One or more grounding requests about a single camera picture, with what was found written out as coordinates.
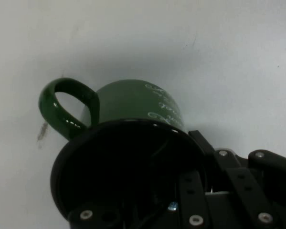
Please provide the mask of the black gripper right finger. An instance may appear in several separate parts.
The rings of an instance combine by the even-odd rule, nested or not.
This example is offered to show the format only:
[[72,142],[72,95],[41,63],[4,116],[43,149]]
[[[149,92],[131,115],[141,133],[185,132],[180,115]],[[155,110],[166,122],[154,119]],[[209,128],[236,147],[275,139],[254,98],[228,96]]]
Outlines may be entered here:
[[207,191],[189,223],[199,229],[286,229],[286,157],[258,149],[247,158],[214,149],[197,130]]

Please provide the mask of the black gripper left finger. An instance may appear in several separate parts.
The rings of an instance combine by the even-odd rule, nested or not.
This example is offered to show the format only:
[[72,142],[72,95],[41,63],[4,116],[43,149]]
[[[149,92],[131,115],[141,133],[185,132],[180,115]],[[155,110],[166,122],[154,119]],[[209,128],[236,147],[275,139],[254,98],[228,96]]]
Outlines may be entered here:
[[174,198],[152,207],[137,194],[88,201],[68,214],[72,229],[209,229],[212,221],[198,171],[181,174]]

